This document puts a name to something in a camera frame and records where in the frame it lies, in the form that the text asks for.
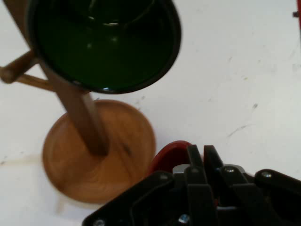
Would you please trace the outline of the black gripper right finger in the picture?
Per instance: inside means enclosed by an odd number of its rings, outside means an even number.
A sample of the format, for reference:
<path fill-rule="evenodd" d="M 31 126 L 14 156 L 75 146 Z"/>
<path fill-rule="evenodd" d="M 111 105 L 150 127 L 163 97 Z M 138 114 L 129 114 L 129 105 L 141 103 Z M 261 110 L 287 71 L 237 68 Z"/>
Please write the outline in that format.
<path fill-rule="evenodd" d="M 209 185 L 221 206 L 235 206 L 254 226 L 299 226 L 301 182 L 271 169 L 250 176 L 225 165 L 213 145 L 204 146 Z"/>

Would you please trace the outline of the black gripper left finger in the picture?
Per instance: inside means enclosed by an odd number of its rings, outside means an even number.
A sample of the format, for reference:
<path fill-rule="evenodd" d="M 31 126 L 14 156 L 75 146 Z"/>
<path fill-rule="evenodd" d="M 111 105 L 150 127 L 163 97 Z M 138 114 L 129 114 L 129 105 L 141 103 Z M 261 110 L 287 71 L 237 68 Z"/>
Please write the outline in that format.
<path fill-rule="evenodd" d="M 187 147 L 190 166 L 182 174 L 157 171 L 94 213 L 84 226 L 216 225 L 211 187 L 196 145 Z"/>

